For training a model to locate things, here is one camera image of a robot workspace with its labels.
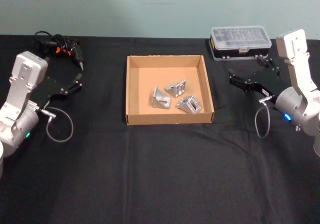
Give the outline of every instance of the cable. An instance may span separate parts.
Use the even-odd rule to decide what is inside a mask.
[[[48,39],[44,41],[39,38],[38,34],[46,34],[48,36]],[[47,48],[51,41],[55,42],[57,47],[59,47],[61,50],[69,50],[71,47],[77,44],[77,41],[75,39],[64,37],[61,34],[51,35],[49,32],[43,30],[36,32],[34,34],[34,38],[44,48]]]
[[[258,130],[258,126],[257,126],[257,116],[258,116],[258,113],[263,110],[263,109],[266,109],[266,112],[267,112],[267,115],[268,115],[268,129],[266,131],[266,133],[261,136],[260,133],[259,133],[259,130]],[[254,117],[254,125],[255,125],[255,130],[256,130],[256,134],[258,135],[258,137],[260,138],[265,138],[266,136],[268,136],[269,134],[269,131],[270,131],[270,112],[269,112],[269,107],[267,105],[261,107],[260,109],[258,109],[258,111],[255,113],[255,117]]]
[[[59,109],[59,108],[47,107],[47,109],[53,109],[53,110],[62,112],[63,114],[65,114],[65,115],[69,118],[70,124],[71,124],[71,133],[70,133],[70,136],[67,137],[66,139],[58,140],[58,139],[53,138],[53,137],[50,135],[50,133],[49,133],[49,124],[50,124],[50,122],[48,122],[47,125],[46,125],[46,127],[45,127],[45,131],[46,131],[47,135],[49,136],[49,138],[50,138],[51,140],[57,142],[57,143],[65,143],[65,142],[69,141],[70,138],[71,138],[71,137],[73,136],[73,134],[74,134],[74,123],[72,122],[72,119],[71,119],[71,117],[69,116],[69,114],[66,113],[66,112],[64,112],[63,110],[61,110],[61,109]]]

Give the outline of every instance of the open cardboard box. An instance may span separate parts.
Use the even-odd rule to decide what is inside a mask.
[[[202,55],[180,56],[128,56],[126,67],[125,116],[129,125],[211,123],[214,106],[208,76]],[[165,87],[186,80],[185,93],[172,97]],[[171,97],[171,108],[152,107],[155,87]],[[197,114],[176,108],[183,97],[193,95],[201,104]]]

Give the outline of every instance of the plastic storage case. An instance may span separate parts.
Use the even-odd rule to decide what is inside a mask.
[[[266,58],[271,40],[262,26],[217,27],[211,30],[209,46],[217,61]]]

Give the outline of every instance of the wall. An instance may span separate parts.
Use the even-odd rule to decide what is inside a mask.
[[[0,0],[0,33],[208,37],[213,26],[303,27],[320,38],[320,0]]]

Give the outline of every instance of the table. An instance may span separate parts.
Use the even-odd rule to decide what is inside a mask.
[[[0,103],[18,53],[32,36],[0,36]],[[205,39],[79,37],[83,90],[64,102],[74,136],[51,141],[42,118],[31,137],[4,160],[0,223],[32,224],[318,224],[320,158],[313,138],[271,111],[259,139],[257,94],[229,85],[228,69],[250,74],[255,61],[213,61]],[[320,41],[308,40],[310,70],[320,86]],[[215,108],[212,124],[127,126],[128,55],[202,54]],[[270,57],[288,78],[277,58]],[[77,67],[55,59],[48,74],[70,80]],[[266,128],[265,114],[259,116]]]

